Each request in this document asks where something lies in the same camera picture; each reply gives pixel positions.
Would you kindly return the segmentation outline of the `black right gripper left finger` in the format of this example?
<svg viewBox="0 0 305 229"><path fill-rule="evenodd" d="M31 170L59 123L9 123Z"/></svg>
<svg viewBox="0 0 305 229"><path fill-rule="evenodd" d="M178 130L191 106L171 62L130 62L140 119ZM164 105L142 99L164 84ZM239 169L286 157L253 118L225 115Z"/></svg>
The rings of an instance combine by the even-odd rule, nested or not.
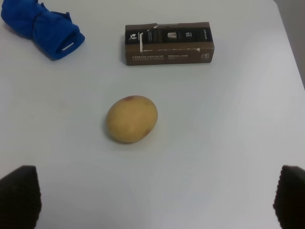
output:
<svg viewBox="0 0 305 229"><path fill-rule="evenodd" d="M21 166L0 180L0 227L34 229L42 208L35 166Z"/></svg>

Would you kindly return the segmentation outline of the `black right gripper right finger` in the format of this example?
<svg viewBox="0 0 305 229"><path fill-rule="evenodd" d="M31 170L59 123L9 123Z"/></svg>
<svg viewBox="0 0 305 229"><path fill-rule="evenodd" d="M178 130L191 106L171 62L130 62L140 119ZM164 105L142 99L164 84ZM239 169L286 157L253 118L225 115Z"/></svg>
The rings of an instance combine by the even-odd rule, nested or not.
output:
<svg viewBox="0 0 305 229"><path fill-rule="evenodd" d="M283 229L305 227L305 171L297 166L283 166L273 208Z"/></svg>

